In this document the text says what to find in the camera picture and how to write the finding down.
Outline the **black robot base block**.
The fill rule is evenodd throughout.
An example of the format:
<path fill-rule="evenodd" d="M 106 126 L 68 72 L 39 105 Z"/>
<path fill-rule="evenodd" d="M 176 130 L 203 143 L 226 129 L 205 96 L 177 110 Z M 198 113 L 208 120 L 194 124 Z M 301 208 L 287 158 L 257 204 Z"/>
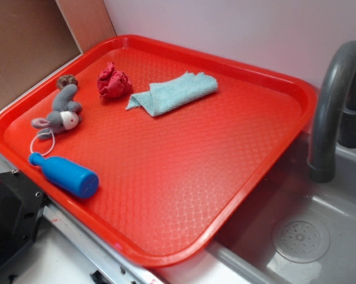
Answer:
<path fill-rule="evenodd" d="M 0 272 L 35 242 L 45 199 L 22 172 L 0 173 Z"/>

